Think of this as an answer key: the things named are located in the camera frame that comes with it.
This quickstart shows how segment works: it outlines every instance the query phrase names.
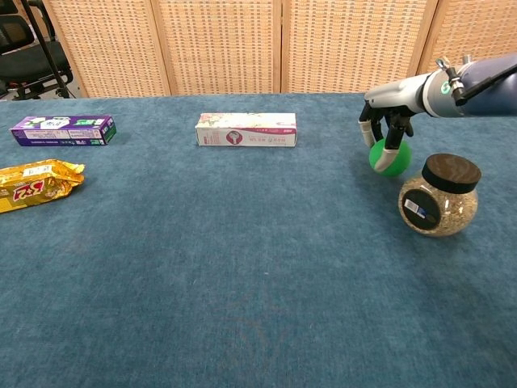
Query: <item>glass jar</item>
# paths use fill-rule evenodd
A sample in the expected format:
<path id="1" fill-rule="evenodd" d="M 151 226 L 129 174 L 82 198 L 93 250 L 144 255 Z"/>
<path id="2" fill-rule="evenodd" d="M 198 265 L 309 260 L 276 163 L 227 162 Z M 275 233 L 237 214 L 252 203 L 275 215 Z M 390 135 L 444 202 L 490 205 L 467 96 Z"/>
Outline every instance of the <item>glass jar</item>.
<path id="1" fill-rule="evenodd" d="M 434 154 L 407 180 L 398 197 L 404 222 L 421 234 L 443 237 L 463 230 L 476 215 L 479 168 L 466 158 Z"/>

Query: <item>toothpaste box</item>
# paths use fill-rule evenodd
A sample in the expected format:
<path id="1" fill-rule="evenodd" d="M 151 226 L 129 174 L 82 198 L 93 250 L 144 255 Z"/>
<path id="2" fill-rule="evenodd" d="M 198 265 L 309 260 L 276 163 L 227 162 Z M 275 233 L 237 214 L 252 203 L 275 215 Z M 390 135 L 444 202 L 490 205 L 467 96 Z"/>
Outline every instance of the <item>toothpaste box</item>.
<path id="1" fill-rule="evenodd" d="M 295 113 L 203 113 L 195 126 L 200 146 L 294 147 Z"/>
<path id="2" fill-rule="evenodd" d="M 29 116 L 11 133 L 22 146 L 105 146 L 116 128 L 111 116 Z"/>

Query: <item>green ball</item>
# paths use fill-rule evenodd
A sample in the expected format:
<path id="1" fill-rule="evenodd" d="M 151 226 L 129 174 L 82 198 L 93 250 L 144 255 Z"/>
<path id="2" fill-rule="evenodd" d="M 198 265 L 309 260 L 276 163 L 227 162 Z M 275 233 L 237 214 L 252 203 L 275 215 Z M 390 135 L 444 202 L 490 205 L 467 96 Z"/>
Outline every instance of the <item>green ball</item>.
<path id="1" fill-rule="evenodd" d="M 382 139 L 375 143 L 375 145 L 370 149 L 370 166 L 372 168 L 375 167 L 375 163 L 380 159 L 382 155 L 382 150 L 385 147 L 386 139 Z M 403 173 L 406 168 L 411 163 L 411 148 L 407 145 L 405 141 L 402 141 L 401 146 L 398 150 L 398 155 L 391 163 L 386 170 L 382 171 L 380 174 L 383 176 L 397 176 Z"/>

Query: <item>white toothpaste box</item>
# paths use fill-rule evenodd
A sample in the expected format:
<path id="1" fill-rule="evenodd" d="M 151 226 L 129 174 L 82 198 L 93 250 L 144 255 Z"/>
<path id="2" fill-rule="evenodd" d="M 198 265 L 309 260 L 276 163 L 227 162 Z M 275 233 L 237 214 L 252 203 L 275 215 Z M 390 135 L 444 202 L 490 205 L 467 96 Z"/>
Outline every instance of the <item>white toothpaste box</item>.
<path id="1" fill-rule="evenodd" d="M 203 113 L 195 126 L 199 146 L 294 147 L 295 113 Z"/>

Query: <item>wicker screen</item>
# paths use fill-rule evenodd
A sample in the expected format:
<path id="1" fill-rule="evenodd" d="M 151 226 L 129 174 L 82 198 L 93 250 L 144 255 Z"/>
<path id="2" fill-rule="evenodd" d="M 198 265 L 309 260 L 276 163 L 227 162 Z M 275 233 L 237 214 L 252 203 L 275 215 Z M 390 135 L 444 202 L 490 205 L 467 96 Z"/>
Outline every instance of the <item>wicker screen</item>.
<path id="1" fill-rule="evenodd" d="M 436 58 L 461 64 L 517 52 L 517 0 L 445 0 L 440 2 L 422 55 L 419 73 L 437 70 Z"/>
<path id="2" fill-rule="evenodd" d="M 280 91 L 280 0 L 153 0 L 174 94 Z"/>
<path id="3" fill-rule="evenodd" d="M 169 95 L 150 0 L 45 0 L 89 97 Z"/>
<path id="4" fill-rule="evenodd" d="M 363 92 L 415 74 L 435 5 L 285 0 L 282 91 Z"/>

